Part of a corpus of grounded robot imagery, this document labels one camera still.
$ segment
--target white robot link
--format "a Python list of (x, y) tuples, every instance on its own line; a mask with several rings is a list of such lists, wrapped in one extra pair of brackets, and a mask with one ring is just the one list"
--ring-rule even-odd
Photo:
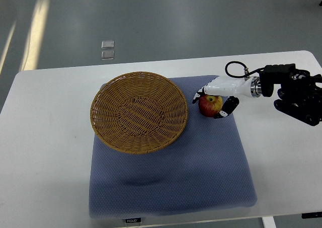
[[(237, 63), (244, 67), (244, 75), (236, 76), (228, 72), (230, 64)], [(257, 98), (260, 95), (271, 97), (274, 84), (280, 84), (278, 90), (280, 100), (274, 106), (289, 116), (315, 126), (322, 121), (322, 76), (310, 76), (309, 71), (296, 69), (295, 64), (267, 65), (249, 72), (245, 64), (239, 61), (229, 62), (225, 67), (228, 77), (219, 76), (203, 86), (195, 94), (192, 103), (196, 103), (202, 95), (223, 96), (228, 99), (221, 111), (214, 118), (230, 115), (239, 104), (238, 96), (244, 95)]]

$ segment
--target blue foam pad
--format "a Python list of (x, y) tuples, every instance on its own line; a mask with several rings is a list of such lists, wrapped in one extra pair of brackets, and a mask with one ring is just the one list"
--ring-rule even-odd
[(253, 206), (249, 165), (230, 115), (202, 116), (195, 92), (215, 75), (171, 79), (188, 102), (188, 123), (168, 147), (150, 154), (118, 152), (95, 136), (90, 179), (92, 218), (173, 215)]

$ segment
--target red apple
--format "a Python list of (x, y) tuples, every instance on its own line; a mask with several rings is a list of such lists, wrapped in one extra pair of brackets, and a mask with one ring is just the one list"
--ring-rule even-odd
[(207, 117), (214, 117), (222, 108), (221, 96), (204, 95), (199, 98), (199, 111)]

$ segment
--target silver metal connector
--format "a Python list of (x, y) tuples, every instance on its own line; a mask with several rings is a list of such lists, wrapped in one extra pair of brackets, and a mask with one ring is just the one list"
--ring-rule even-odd
[(251, 94), (253, 97), (258, 98), (262, 94), (262, 87), (259, 77), (253, 77), (251, 82)]

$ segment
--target woven basket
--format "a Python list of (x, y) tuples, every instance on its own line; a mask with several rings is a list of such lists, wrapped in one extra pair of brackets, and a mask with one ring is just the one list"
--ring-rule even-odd
[(91, 123), (107, 146), (147, 154), (174, 142), (188, 120), (188, 105), (169, 79), (150, 72), (118, 76), (102, 86), (91, 106)]

